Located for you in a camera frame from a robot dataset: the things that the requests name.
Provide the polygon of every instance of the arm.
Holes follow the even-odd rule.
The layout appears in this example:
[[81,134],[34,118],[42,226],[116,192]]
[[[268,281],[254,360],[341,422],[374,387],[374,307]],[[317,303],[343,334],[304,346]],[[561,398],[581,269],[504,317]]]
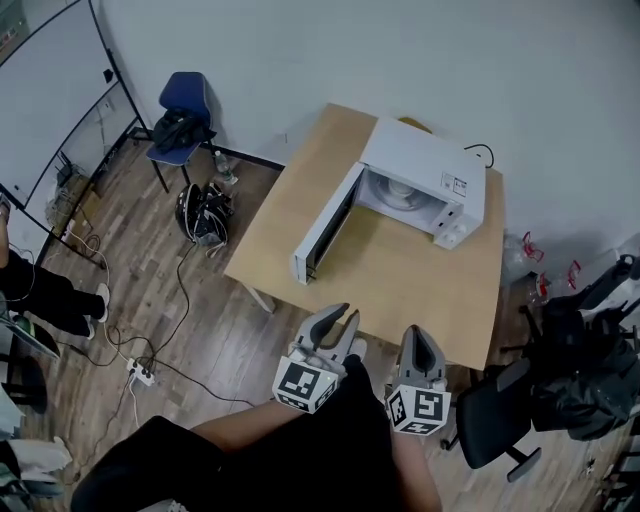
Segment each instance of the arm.
[[9,221],[9,208],[5,204],[0,204],[0,268],[5,268],[9,264],[9,233],[7,233],[7,222]]
[[391,443],[393,461],[398,468],[400,489],[407,510],[441,512],[440,496],[418,436],[392,431]]
[[191,429],[223,452],[240,450],[304,413],[278,402],[207,421]]

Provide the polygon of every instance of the white power strip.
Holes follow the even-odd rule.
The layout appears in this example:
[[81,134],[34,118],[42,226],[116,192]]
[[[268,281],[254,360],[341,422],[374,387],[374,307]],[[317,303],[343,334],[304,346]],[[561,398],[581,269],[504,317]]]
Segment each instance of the white power strip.
[[138,379],[146,386],[151,386],[156,381],[156,378],[153,376],[153,373],[145,370],[141,364],[136,363],[135,359],[129,359],[127,363],[127,372],[131,373],[133,370],[134,378]]

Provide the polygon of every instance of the table top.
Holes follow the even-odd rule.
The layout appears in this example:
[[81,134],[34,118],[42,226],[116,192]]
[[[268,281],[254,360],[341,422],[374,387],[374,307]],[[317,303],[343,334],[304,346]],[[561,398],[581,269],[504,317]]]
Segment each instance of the table top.
[[433,336],[448,361],[484,368],[493,330],[504,229],[502,175],[487,171],[484,223],[454,250],[363,207],[353,208],[308,285],[289,259],[359,159],[376,118],[329,104],[282,171],[225,274],[315,312],[348,302],[360,331],[399,345],[411,324]]

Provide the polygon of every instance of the black office chair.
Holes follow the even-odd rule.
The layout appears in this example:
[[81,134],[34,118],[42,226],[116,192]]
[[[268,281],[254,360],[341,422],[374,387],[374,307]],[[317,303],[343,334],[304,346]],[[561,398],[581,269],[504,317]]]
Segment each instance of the black office chair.
[[460,441],[469,466],[478,469],[503,453],[518,465],[507,474],[515,482],[540,459],[541,449],[525,455],[515,444],[531,430],[529,411],[529,361],[521,359],[506,368],[489,367],[485,378],[464,391],[456,401],[457,433],[440,445],[450,451]]

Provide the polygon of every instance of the shoe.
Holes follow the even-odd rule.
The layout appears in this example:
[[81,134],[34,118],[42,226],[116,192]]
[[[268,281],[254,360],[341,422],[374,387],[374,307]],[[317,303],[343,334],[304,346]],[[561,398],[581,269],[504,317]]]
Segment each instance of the shoe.
[[102,315],[102,317],[98,319],[98,322],[103,324],[109,318],[109,301],[111,300],[111,293],[109,292],[109,287],[104,283],[100,283],[98,285],[98,290],[96,291],[96,295],[98,297],[102,297],[102,300],[104,301],[104,315]]
[[364,361],[364,356],[367,353],[367,340],[362,338],[354,338],[351,346],[349,347],[349,352],[347,356],[351,354],[355,354],[360,358],[360,361]]
[[87,339],[88,340],[92,340],[94,338],[94,336],[96,335],[96,330],[93,327],[93,324],[91,323],[91,317],[90,316],[85,316],[84,319],[87,321],[87,325],[89,326],[89,334],[87,335]]

